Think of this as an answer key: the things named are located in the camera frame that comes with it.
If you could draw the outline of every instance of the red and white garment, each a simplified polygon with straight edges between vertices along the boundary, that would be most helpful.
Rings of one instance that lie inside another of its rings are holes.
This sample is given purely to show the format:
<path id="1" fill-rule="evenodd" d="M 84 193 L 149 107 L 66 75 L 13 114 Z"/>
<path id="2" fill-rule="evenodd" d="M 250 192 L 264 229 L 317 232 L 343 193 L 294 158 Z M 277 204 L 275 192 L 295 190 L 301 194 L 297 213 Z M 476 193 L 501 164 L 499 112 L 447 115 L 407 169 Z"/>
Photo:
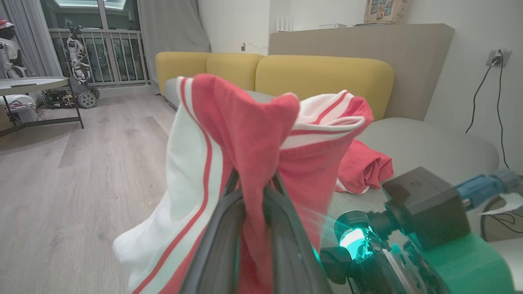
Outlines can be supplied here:
<path id="1" fill-rule="evenodd" d="M 363 194 L 394 175 L 392 159 L 354 140 L 339 165 L 336 191 Z"/>
<path id="2" fill-rule="evenodd" d="M 176 293 L 234 166 L 247 216 L 239 293 L 270 293 L 270 234 L 263 187 L 276 169 L 319 249 L 340 160 L 372 121 L 367 102 L 346 91 L 302 102 L 285 94 L 255 102 L 219 77 L 178 78 L 180 108 L 167 144 L 167 192 L 151 216 L 113 250 L 129 293 Z"/>

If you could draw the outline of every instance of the yellow backrest cushion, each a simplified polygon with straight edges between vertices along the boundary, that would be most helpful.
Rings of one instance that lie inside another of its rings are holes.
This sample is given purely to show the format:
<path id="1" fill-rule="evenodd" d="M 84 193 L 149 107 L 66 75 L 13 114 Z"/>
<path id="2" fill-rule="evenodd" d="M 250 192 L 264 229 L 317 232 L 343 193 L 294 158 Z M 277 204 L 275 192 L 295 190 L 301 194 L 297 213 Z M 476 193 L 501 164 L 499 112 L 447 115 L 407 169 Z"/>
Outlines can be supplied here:
<path id="1" fill-rule="evenodd" d="M 165 82 L 179 76 L 195 76 L 207 71 L 207 57 L 201 52 L 160 52 L 156 55 L 156 74 L 160 93 L 165 95 Z"/>
<path id="2" fill-rule="evenodd" d="M 295 93 L 300 100 L 347 90 L 367 100 L 374 120 L 385 114 L 394 73 L 383 61 L 364 58 L 270 55 L 258 64 L 256 92 Z"/>
<path id="3" fill-rule="evenodd" d="M 254 91 L 260 54 L 213 53 L 207 58 L 207 73 L 222 77 L 243 90 Z"/>

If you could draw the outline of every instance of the cardboard box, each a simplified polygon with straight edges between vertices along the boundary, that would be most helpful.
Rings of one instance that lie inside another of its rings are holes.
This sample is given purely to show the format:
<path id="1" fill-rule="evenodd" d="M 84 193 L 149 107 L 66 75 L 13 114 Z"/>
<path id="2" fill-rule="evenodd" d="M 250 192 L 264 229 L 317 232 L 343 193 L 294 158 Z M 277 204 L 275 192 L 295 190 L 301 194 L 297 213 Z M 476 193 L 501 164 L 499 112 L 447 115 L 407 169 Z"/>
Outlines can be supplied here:
<path id="1" fill-rule="evenodd" d="M 366 24 L 373 22 L 403 24 L 411 2 L 412 0 L 367 0 L 363 22 Z"/>

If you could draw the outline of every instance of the red stripe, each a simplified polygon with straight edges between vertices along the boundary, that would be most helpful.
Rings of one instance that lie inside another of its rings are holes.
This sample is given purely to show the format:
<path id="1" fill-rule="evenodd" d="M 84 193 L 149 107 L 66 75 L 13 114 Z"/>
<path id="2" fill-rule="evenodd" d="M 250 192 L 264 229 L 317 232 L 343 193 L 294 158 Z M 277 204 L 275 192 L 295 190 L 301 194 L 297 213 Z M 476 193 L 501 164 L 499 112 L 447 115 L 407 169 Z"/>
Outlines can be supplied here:
<path id="1" fill-rule="evenodd" d="M 327 131 L 327 130 L 292 130 L 290 135 L 310 135 L 310 134 L 341 134 L 341 133 L 347 133 L 352 130 L 345 130 L 345 131 Z"/>
<path id="2" fill-rule="evenodd" d="M 320 124 L 320 121 L 329 113 L 331 112 L 331 110 L 333 110 L 336 106 L 338 106 L 338 104 L 340 104 L 343 99 L 345 98 L 345 95 L 347 95 L 347 91 L 345 91 L 342 96 L 334 103 L 332 103 L 329 107 L 327 107 L 327 109 L 325 109 L 321 114 L 320 116 L 318 116 L 318 119 L 316 119 L 312 124 L 313 125 L 319 125 Z"/>
<path id="3" fill-rule="evenodd" d="M 181 100 L 184 103 L 185 109 L 191 116 L 191 118 L 198 123 L 198 121 L 192 116 L 191 112 L 189 111 L 189 108 L 187 108 L 187 103 L 185 102 L 185 83 L 187 82 L 187 78 L 184 78 L 181 81 Z M 209 135 L 207 135 L 206 132 L 204 132 L 203 128 L 198 124 L 200 127 L 203 135 L 205 136 L 205 142 L 207 144 L 207 159 L 205 162 L 205 169 L 203 171 L 203 203 L 198 212 L 191 218 L 189 223 L 184 227 L 184 229 L 174 238 L 174 240 L 169 244 L 167 249 L 164 251 L 162 256 L 160 257 L 160 260 L 156 264 L 156 266 L 153 268 L 153 271 L 140 283 L 140 285 L 132 292 L 132 294 L 138 294 L 140 293 L 151 281 L 152 279 L 158 274 L 162 266 L 164 265 L 165 261 L 171 254 L 171 252 L 174 250 L 174 248 L 178 245 L 178 243 L 181 241 L 181 239 L 187 234 L 187 232 L 192 228 L 192 225 L 196 222 L 196 220 L 202 215 L 203 211 L 205 210 L 205 207 L 207 206 L 207 202 L 209 200 L 209 174 L 211 170 L 211 160 L 212 160 L 212 152 L 211 152 L 211 141 L 209 140 Z"/>

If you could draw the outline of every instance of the power outlet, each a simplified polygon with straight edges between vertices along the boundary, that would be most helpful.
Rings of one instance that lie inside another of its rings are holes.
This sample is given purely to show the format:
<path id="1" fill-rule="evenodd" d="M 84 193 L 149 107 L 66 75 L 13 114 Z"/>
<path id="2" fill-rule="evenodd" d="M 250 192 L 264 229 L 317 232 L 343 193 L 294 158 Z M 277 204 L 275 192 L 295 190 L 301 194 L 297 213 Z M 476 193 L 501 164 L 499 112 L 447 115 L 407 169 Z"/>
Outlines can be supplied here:
<path id="1" fill-rule="evenodd" d="M 494 63 L 495 58 L 497 56 L 501 56 L 501 54 L 498 52 L 498 50 L 501 50 L 503 52 L 503 67 L 507 66 L 508 59 L 510 58 L 510 55 L 512 54 L 512 50 L 506 50 L 506 49 L 496 49 L 491 50 L 491 53 L 488 55 L 487 64 L 488 66 L 492 65 Z M 501 63 L 496 64 L 494 66 L 501 67 Z"/>

